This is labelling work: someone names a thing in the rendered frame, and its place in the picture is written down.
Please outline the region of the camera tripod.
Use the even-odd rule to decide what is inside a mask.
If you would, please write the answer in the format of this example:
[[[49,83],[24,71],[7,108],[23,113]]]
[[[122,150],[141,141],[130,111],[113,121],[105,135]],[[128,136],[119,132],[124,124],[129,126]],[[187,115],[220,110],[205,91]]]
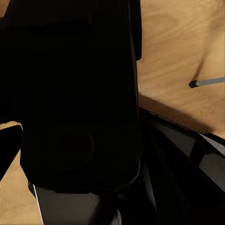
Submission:
[[[216,84],[216,83],[225,83],[225,77],[219,77],[214,79],[202,80],[202,81],[192,81],[189,86],[193,89],[198,86]]]

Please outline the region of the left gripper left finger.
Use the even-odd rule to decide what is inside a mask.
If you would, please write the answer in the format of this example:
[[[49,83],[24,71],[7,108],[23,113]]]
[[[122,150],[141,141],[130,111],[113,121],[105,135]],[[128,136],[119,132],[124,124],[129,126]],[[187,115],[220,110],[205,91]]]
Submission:
[[[0,130],[0,181],[20,150],[22,133],[20,125]]]

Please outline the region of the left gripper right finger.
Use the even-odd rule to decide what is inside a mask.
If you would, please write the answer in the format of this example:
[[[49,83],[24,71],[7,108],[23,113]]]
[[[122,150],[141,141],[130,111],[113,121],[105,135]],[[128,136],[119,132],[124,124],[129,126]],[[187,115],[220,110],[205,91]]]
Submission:
[[[142,143],[160,225],[225,225],[225,192],[161,130]]]

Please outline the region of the digital camera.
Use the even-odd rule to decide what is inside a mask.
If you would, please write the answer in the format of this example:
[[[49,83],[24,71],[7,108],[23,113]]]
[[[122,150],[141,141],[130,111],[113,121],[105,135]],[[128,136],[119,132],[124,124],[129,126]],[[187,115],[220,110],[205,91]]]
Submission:
[[[103,195],[139,176],[140,0],[10,0],[0,18],[0,124],[20,165],[57,194]]]

